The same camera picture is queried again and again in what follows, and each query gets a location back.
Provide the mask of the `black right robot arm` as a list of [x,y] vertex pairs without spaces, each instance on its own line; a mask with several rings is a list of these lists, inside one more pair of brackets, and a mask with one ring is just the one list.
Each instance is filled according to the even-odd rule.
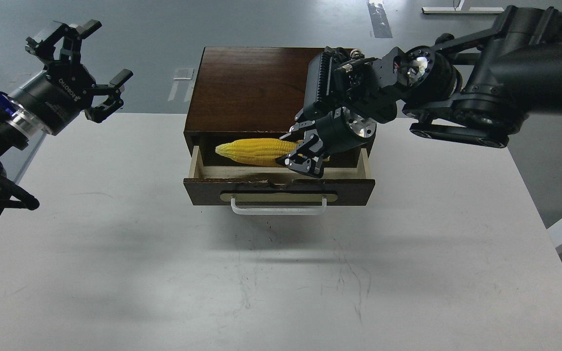
[[562,11],[509,6],[490,29],[381,58],[326,47],[308,67],[303,108],[277,164],[321,178],[324,160],[373,142],[402,112],[423,138],[504,148],[531,110],[562,109]]

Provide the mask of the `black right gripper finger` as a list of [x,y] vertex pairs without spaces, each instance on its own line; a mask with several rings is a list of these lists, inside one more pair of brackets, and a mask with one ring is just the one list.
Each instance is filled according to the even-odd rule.
[[330,156],[320,138],[306,138],[299,142],[290,152],[275,159],[279,166],[313,178],[322,178],[323,162]]
[[288,131],[288,140],[296,144],[316,144],[321,138],[318,134],[315,121],[306,120],[303,122],[296,122],[290,127]]

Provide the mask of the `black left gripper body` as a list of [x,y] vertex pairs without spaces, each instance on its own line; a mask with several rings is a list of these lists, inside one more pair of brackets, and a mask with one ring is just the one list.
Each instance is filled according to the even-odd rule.
[[44,124],[46,133],[55,136],[91,106],[87,90],[95,83],[84,65],[53,62],[10,96]]

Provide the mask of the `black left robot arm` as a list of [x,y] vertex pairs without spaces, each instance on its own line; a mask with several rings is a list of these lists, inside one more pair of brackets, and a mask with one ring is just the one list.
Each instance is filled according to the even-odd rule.
[[[109,83],[99,84],[81,62],[83,40],[100,27],[94,19],[83,25],[55,21],[27,38],[25,51],[43,68],[11,93],[0,91],[0,158],[11,148],[24,150],[37,132],[58,135],[80,113],[101,123],[123,106],[123,85],[132,71],[123,69]],[[0,161],[0,214],[39,206],[37,198],[7,176]]]

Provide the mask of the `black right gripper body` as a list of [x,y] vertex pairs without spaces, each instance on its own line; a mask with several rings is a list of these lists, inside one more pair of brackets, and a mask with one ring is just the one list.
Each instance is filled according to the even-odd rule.
[[315,121],[315,130],[326,154],[343,153],[374,140],[377,122],[348,108],[339,108]]

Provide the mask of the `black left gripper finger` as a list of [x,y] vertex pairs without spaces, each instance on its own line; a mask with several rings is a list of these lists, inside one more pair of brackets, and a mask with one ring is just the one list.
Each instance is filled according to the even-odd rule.
[[81,64],[81,44],[102,27],[91,19],[83,25],[54,21],[33,37],[26,38],[25,51],[36,56],[45,66],[54,63]]
[[108,84],[93,84],[85,88],[85,93],[89,97],[105,96],[106,100],[97,106],[88,106],[84,109],[87,120],[95,123],[105,121],[112,113],[115,113],[123,106],[121,98],[123,85],[133,76],[129,69],[122,69],[116,74]]

